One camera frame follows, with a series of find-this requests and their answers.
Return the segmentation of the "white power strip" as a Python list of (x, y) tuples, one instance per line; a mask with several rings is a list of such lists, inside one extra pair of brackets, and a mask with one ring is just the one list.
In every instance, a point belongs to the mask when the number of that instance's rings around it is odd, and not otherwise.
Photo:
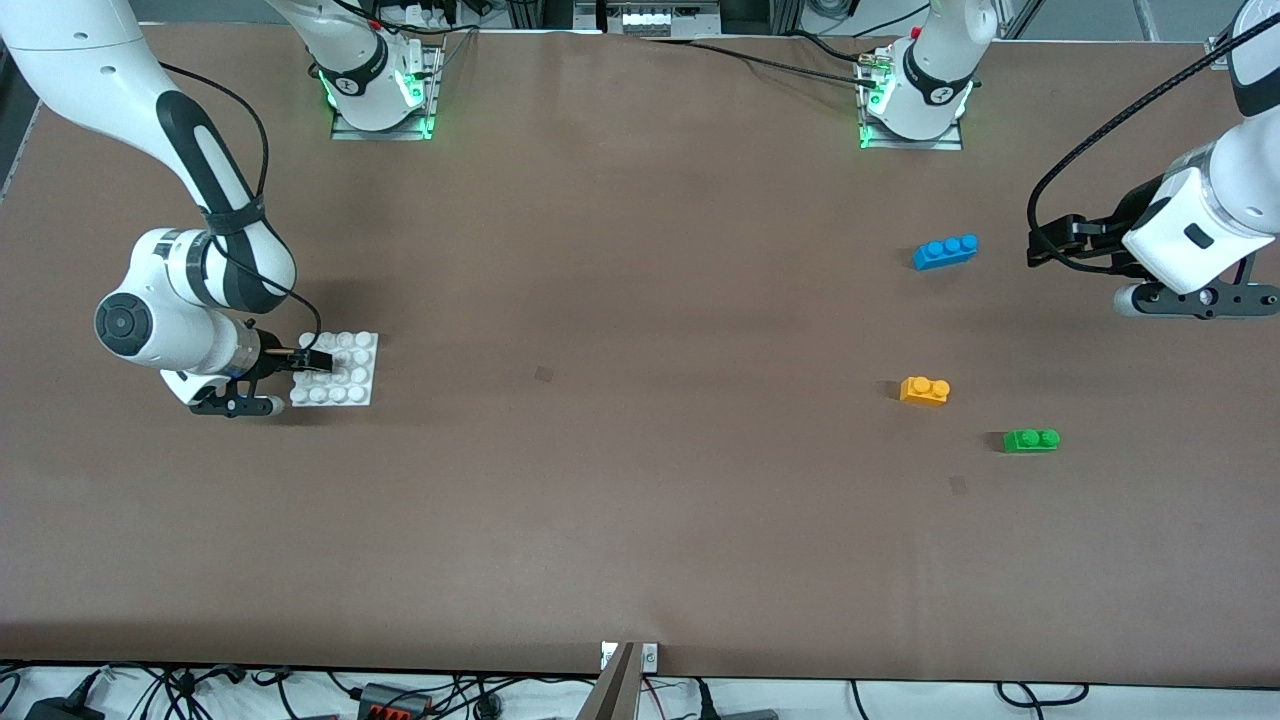
[(589, 19), (603, 32), (644, 38), (695, 40), (723, 29), (718, 0), (593, 0)]

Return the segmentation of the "blue toy block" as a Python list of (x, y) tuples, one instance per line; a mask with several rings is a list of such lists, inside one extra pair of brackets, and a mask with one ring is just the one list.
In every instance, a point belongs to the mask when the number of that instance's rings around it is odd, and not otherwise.
[(943, 266), (957, 265), (973, 259), (979, 249), (975, 234), (960, 234), (945, 240), (933, 240), (920, 245), (911, 255), (916, 272), (929, 272)]

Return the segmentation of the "black adapter with orange levers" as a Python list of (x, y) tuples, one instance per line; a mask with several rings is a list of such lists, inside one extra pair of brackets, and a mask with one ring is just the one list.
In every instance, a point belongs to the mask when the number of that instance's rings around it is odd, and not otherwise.
[(367, 683), (357, 692), (356, 720), (425, 720), (433, 708), (426, 691)]

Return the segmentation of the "white studded base plate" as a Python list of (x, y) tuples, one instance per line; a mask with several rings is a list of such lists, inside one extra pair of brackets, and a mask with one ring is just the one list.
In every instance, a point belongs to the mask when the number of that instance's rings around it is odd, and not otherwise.
[(353, 407), (369, 406), (376, 372), (379, 333), (312, 332), (298, 337), (301, 345), (315, 340), (314, 350), (329, 354), (330, 372), (301, 372), (293, 374), (289, 392), (292, 407)]

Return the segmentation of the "white stand bracket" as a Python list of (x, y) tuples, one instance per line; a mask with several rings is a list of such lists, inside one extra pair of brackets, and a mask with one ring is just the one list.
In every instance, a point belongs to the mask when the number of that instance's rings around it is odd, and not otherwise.
[[(612, 660), (614, 652), (620, 648), (617, 642), (602, 642), (600, 644), (600, 661), (599, 669), (603, 673), (609, 661)], [(657, 675), (659, 671), (659, 644), (655, 642), (646, 642), (640, 644), (640, 651), (637, 651), (640, 657), (640, 664), (643, 673), (646, 675)]]

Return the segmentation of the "black power adapter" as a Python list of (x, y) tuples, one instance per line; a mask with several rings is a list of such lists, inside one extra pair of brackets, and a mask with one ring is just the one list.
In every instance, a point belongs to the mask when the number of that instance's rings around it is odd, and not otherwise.
[(33, 702), (23, 720), (105, 720), (105, 714), (69, 698), (50, 697)]

